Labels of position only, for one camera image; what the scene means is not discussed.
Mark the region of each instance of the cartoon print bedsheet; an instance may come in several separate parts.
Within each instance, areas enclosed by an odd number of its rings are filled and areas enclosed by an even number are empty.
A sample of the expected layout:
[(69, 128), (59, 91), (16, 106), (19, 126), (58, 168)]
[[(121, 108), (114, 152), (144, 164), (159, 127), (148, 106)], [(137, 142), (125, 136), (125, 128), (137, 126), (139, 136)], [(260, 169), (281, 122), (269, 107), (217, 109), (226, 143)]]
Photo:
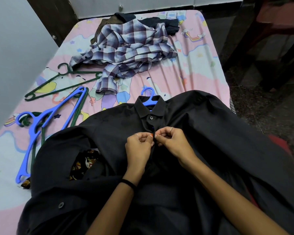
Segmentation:
[[(229, 87), (203, 15), (196, 10), (136, 15), (137, 19), (153, 16), (179, 20), (180, 31), (175, 36), (169, 36), (169, 43), (177, 51), (178, 56), (154, 63), (149, 71), (136, 74), (133, 78), (117, 79), (117, 94), (96, 93), (95, 81), (84, 84), (89, 88), (89, 95), (77, 124), (101, 110), (122, 103), (134, 103), (146, 86), (153, 87), (156, 94), (161, 95), (164, 100), (188, 90), (202, 90), (217, 96), (225, 105), (230, 105)], [(65, 73), (65, 66), (60, 69), (57, 69), (57, 66), (63, 62), (69, 63), (73, 55), (83, 53), (89, 47), (90, 39), (94, 37), (100, 22), (101, 18), (94, 18), (77, 23), (37, 78), (32, 89), (58, 72)], [(90, 65), (84, 69), (102, 71), (103, 66)], [(59, 76), (37, 93), (55, 91), (94, 77), (94, 74)], [(15, 123), (16, 116), (23, 111), (42, 112), (49, 109), (72, 91), (73, 89), (65, 90), (31, 102), (22, 100), (0, 130), (0, 234), (15, 234), (20, 214), (31, 196), (30, 190), (23, 189), (15, 183), (15, 177), (29, 144), (28, 127), (19, 127)], [(75, 103), (76, 99), (70, 100), (54, 115), (46, 130), (46, 137), (61, 129)], [(39, 148), (40, 138), (37, 140), (36, 152)]]

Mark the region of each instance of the chair seat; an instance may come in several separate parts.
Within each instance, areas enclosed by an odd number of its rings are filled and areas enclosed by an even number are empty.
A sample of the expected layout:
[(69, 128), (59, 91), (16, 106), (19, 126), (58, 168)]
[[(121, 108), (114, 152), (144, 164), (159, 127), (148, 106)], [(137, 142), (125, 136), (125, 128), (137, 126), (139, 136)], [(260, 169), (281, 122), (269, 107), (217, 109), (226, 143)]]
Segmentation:
[(256, 18), (259, 23), (270, 23), (274, 28), (294, 28), (294, 2), (282, 6), (264, 4)]

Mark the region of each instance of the black shirt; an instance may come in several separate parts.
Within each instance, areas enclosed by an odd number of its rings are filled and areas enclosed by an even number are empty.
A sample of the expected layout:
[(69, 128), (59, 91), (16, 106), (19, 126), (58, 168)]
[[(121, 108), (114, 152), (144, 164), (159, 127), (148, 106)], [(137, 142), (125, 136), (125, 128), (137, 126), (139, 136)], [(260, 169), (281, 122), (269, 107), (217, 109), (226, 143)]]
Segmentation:
[[(127, 137), (165, 126), (181, 128), (200, 160), (294, 234), (294, 179), (286, 171), (292, 163), (283, 149), (211, 94), (193, 90), (167, 101), (155, 96), (157, 104), (145, 107), (147, 99), (98, 112), (46, 140), (18, 234), (85, 234), (126, 171)], [(70, 181), (77, 155), (93, 148), (101, 155), (81, 180)], [(155, 145), (121, 234), (239, 233), (200, 183)]]

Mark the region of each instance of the person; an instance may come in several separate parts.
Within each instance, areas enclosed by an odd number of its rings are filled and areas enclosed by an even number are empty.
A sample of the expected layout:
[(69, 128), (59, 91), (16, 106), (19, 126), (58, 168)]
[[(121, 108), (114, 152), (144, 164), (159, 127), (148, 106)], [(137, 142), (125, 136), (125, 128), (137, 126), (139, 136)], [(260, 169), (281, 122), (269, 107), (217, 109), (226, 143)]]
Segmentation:
[[(200, 161), (189, 145), (183, 130), (167, 126), (155, 132), (155, 139), (158, 146), (165, 146), (178, 159), (180, 165), (203, 185), (240, 233), (246, 235), (288, 234)], [(118, 184), (86, 235), (119, 234), (134, 196), (132, 187), (138, 185), (144, 174), (153, 145), (153, 134), (148, 132), (136, 133), (127, 138), (125, 148), (128, 167), (123, 179), (130, 183)]]

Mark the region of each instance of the bedsheet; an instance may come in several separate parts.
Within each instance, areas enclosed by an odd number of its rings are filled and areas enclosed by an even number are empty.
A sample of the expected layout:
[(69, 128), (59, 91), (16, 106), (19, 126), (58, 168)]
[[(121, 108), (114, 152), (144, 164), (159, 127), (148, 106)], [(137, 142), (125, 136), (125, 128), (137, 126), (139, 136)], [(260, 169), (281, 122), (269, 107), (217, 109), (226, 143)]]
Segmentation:
[[(177, 51), (177, 57), (154, 63), (149, 71), (136, 74), (133, 78), (117, 79), (117, 94), (96, 93), (95, 81), (84, 84), (90, 91), (77, 124), (101, 110), (122, 103), (134, 103), (146, 86), (153, 87), (156, 94), (161, 95), (164, 100), (188, 90), (202, 90), (217, 96), (230, 107), (229, 87), (203, 15), (196, 10), (136, 15), (137, 19), (153, 16), (179, 20), (179, 32), (175, 36), (169, 36), (169, 43)], [(54, 58), (36, 79), (32, 89), (57, 75), (58, 72), (65, 73), (67, 71), (65, 66), (60, 69), (57, 66), (60, 63), (69, 63), (73, 55), (86, 51), (100, 22), (101, 18), (94, 18), (77, 23)], [(90, 65), (83, 69), (102, 71), (103, 66)], [(59, 76), (37, 93), (55, 91), (94, 77), (94, 74)], [(22, 100), (0, 130), (0, 234), (15, 234), (20, 214), (31, 196), (30, 190), (23, 189), (15, 183), (15, 177), (29, 144), (28, 127), (19, 127), (15, 123), (16, 116), (23, 111), (42, 112), (49, 109), (72, 91), (73, 89), (68, 89), (31, 102)], [(70, 100), (54, 115), (47, 127), (46, 137), (61, 129), (75, 103), (76, 99)], [(40, 138), (37, 141), (36, 152), (39, 148)]]

